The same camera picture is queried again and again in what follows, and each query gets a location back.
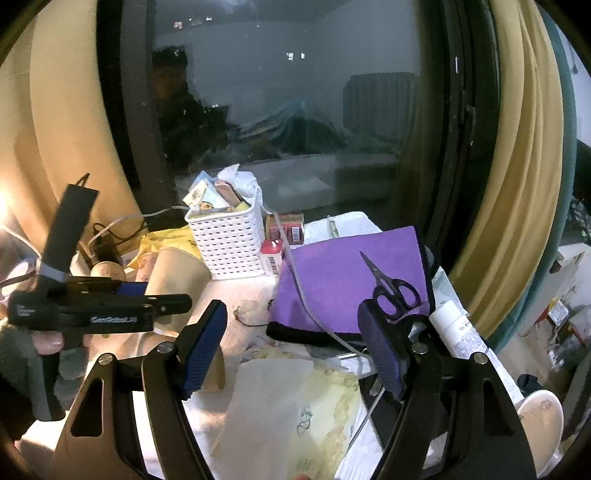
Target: purple towel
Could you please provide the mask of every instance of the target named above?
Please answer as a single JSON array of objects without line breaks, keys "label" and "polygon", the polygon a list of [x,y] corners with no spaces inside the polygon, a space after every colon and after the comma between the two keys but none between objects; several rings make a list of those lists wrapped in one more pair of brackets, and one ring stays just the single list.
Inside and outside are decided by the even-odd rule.
[{"label": "purple towel", "polygon": [[[359,304],[372,298],[375,278],[359,251],[387,276],[412,284],[421,304],[411,313],[430,315],[435,308],[425,249],[414,227],[372,235],[335,238],[298,248],[294,261],[304,295],[317,318],[344,339],[360,340]],[[284,261],[267,334],[277,340],[324,345],[330,337],[306,313],[290,265]]]}]

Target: glass window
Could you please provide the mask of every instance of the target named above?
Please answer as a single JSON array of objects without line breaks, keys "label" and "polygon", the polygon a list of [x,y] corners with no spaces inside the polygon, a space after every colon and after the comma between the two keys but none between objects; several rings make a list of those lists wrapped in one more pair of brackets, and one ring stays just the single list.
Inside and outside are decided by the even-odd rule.
[{"label": "glass window", "polygon": [[280,212],[382,222],[421,69],[413,1],[159,0],[155,23],[154,100],[180,198],[201,170],[240,163]]}]

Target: teal curtain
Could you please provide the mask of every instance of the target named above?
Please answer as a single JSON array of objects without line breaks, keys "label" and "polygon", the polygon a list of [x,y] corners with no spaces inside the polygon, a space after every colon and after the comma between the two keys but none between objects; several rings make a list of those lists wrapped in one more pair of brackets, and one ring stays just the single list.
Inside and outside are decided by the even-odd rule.
[{"label": "teal curtain", "polygon": [[574,168],[577,157],[577,112],[574,104],[573,81],[570,76],[570,67],[566,53],[558,34],[558,28],[548,13],[542,9],[540,9],[540,12],[546,29],[548,29],[550,41],[552,42],[554,54],[556,55],[562,88],[564,109],[562,180],[560,182],[558,204],[548,243],[546,244],[534,277],[509,315],[501,322],[493,334],[487,338],[489,346],[495,352],[499,352],[507,344],[511,336],[513,336],[531,308],[544,279],[549,275],[550,267],[556,258],[558,246],[560,245],[560,238],[564,231],[566,216],[569,212],[569,203],[573,194]]}]

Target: beige curtain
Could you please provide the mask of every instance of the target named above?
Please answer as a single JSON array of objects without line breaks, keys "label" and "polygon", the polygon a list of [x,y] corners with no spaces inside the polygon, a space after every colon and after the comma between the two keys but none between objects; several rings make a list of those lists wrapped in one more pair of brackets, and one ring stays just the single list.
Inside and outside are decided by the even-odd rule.
[{"label": "beige curtain", "polygon": [[139,213],[102,102],[96,1],[53,0],[0,67],[0,188],[39,249],[66,185],[87,172],[87,187],[100,191],[92,221]]},{"label": "beige curtain", "polygon": [[554,51],[533,0],[491,0],[501,112],[486,192],[450,278],[488,337],[540,262],[560,188],[563,107]]}]

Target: power adapter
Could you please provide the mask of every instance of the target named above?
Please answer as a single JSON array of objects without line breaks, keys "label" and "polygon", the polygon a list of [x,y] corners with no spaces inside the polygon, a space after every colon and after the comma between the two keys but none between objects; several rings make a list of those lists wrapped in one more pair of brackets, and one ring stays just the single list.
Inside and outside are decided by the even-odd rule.
[{"label": "power adapter", "polygon": [[94,255],[96,262],[114,262],[123,266],[121,255],[115,245],[113,235],[109,232],[104,233],[98,237],[92,244],[91,253]]}]

